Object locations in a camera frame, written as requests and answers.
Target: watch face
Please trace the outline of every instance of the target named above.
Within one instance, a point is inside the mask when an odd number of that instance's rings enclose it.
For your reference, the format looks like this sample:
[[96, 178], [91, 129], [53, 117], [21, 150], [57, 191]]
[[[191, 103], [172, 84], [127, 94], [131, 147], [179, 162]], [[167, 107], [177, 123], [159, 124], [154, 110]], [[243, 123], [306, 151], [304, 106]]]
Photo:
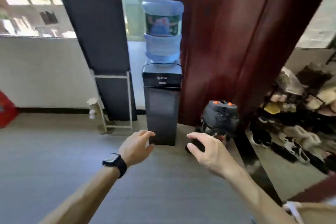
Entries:
[[112, 163], [112, 162], [115, 161], [118, 157], [119, 157], [118, 154], [110, 153], [110, 154], [107, 156], [107, 158], [104, 159], [104, 161]]

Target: hand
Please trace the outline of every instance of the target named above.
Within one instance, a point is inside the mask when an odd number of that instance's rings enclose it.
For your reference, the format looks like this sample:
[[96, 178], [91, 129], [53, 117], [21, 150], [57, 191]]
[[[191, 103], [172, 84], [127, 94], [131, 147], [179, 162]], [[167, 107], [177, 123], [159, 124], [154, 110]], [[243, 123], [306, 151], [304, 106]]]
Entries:
[[150, 144], [146, 148], [146, 142], [151, 136], [155, 136], [155, 133], [152, 131], [140, 130], [126, 138], [119, 148], [119, 154], [125, 161], [127, 167], [144, 161], [153, 151], [153, 144]]
[[201, 152], [192, 143], [188, 143], [187, 147], [197, 161], [213, 174], [227, 178], [238, 166], [222, 142], [213, 136], [205, 133], [190, 133], [187, 137], [189, 139], [196, 138], [204, 145], [205, 152]]

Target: baseboard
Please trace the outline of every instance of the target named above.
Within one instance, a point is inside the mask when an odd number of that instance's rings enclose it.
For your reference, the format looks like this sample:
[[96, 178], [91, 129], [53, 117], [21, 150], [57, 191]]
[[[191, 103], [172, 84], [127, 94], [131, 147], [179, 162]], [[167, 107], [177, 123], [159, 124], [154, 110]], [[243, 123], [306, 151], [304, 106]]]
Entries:
[[[20, 113], [65, 113], [65, 114], [89, 114], [88, 108], [44, 108], [44, 107], [18, 107]], [[145, 115], [146, 110], [136, 109], [137, 115]]]

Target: left hand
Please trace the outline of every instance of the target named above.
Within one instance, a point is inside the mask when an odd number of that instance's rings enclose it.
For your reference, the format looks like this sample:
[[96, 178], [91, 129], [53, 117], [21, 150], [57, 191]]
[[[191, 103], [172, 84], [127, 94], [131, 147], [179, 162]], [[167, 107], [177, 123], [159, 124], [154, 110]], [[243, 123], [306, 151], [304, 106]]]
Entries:
[[119, 148], [119, 154], [125, 161], [127, 167], [144, 161], [153, 151], [153, 144], [150, 144], [146, 148], [146, 142], [151, 136], [155, 136], [155, 133], [152, 131], [140, 130], [139, 132], [134, 132], [123, 142]]

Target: metal frame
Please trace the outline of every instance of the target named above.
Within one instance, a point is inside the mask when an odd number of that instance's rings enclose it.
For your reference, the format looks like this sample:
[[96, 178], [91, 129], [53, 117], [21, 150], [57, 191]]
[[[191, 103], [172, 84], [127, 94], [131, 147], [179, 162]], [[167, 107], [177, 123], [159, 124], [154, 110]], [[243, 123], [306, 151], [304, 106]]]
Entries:
[[[130, 74], [129, 74], [130, 72], [127, 71], [126, 75], [95, 75], [93, 70], [90, 69], [90, 73], [91, 73], [91, 75], [93, 77], [93, 80], [94, 80], [96, 95], [97, 95], [97, 98], [98, 98], [99, 108], [101, 110], [101, 116], [102, 116], [105, 132], [107, 133], [107, 128], [130, 128], [131, 132], [133, 132], [132, 103], [131, 103], [131, 81], [130, 81]], [[103, 102], [102, 102], [102, 99], [100, 97], [98, 86], [97, 86], [95, 78], [113, 78], [113, 79], [126, 79], [127, 80], [128, 109], [129, 109], [129, 121], [130, 121], [129, 125], [110, 125], [110, 124], [108, 124], [112, 120], [107, 120], [104, 116], [104, 112], [103, 112], [103, 108], [102, 108]]]

